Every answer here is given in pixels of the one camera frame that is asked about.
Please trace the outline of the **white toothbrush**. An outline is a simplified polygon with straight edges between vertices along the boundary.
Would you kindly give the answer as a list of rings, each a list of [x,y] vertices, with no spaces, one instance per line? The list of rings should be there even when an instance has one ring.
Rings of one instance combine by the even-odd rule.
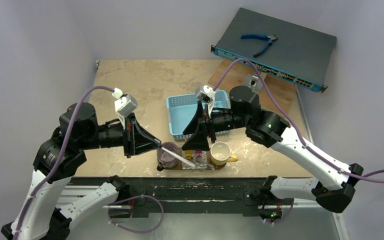
[[[166,153],[170,154],[171,156],[175,157],[176,159],[180,160],[181,162],[185,163],[186,165],[190,166],[190,167],[195,167],[196,165],[194,163],[192,163],[191,161],[187,160],[186,158],[178,155],[177,153],[174,153],[173,151],[171,150],[168,150],[167,148],[165,147],[161,147],[161,149],[163,151],[165,151]]]

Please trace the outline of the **yellow mug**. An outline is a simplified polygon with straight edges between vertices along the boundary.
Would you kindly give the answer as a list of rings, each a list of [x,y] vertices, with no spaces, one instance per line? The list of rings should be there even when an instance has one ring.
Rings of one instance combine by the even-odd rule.
[[[210,160],[216,166],[222,166],[228,162],[237,162],[239,158],[232,153],[231,147],[222,141],[215,142],[210,147]]]

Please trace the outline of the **light blue plastic basket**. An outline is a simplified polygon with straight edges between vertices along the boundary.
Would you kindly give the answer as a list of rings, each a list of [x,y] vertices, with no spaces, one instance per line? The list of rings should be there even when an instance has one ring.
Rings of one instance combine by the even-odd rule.
[[[175,141],[181,142],[192,135],[184,135],[183,131],[195,115],[197,102],[194,93],[169,96],[166,99],[169,132]],[[225,90],[216,91],[214,108],[230,109],[229,96]]]

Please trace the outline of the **clear plastic box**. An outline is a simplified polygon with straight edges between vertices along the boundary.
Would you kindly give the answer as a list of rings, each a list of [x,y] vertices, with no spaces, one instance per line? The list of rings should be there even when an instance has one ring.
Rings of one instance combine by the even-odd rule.
[[[183,170],[206,170],[208,168],[208,158],[206,151],[199,150],[182,150],[182,156],[194,164],[194,166],[190,166],[187,163],[182,162]]]

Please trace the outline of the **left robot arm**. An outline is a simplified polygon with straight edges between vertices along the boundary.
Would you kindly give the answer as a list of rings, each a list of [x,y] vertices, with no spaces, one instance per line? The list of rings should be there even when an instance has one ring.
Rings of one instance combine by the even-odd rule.
[[[51,138],[39,147],[23,207],[1,233],[8,240],[65,240],[92,213],[114,202],[122,205],[131,197],[130,185],[114,175],[80,199],[57,207],[63,190],[86,162],[87,150],[122,147],[125,156],[132,157],[161,145],[134,113],[127,116],[126,124],[114,119],[99,125],[92,104],[72,104],[60,116]]]

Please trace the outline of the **purple translucent cup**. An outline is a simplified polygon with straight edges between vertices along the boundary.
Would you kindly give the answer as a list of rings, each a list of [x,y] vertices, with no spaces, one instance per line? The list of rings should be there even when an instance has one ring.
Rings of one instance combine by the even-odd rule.
[[[156,156],[157,156],[157,161],[158,161],[158,165],[157,165],[157,170],[159,172],[161,172],[162,170],[164,169],[170,169],[170,168],[173,168],[175,167],[179,160],[172,156],[171,154],[169,154],[168,152],[164,151],[163,148],[177,154],[178,153],[178,146],[173,143],[173,142],[164,142],[162,144],[162,148],[159,148],[156,152]]]

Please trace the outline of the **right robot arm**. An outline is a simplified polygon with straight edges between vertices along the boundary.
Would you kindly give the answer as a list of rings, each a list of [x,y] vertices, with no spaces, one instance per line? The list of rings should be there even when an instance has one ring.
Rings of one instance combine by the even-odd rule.
[[[184,151],[208,152],[217,132],[245,128],[253,142],[285,155],[311,173],[310,178],[269,176],[258,195],[264,202],[310,200],[333,213],[342,213],[351,203],[362,166],[343,163],[300,140],[297,129],[280,115],[262,109],[259,96],[247,86],[230,90],[230,108],[210,112],[209,101],[208,96],[198,95],[196,112],[184,129],[189,136],[182,146]]]

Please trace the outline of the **yellow toothbrush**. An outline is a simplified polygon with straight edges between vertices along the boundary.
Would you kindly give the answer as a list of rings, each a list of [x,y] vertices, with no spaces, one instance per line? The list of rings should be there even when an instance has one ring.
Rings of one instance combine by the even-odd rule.
[[[184,153],[184,157],[185,157],[188,161],[192,161],[192,160],[193,160],[193,154],[194,154],[194,151],[193,151],[193,150],[185,150],[183,153]]]

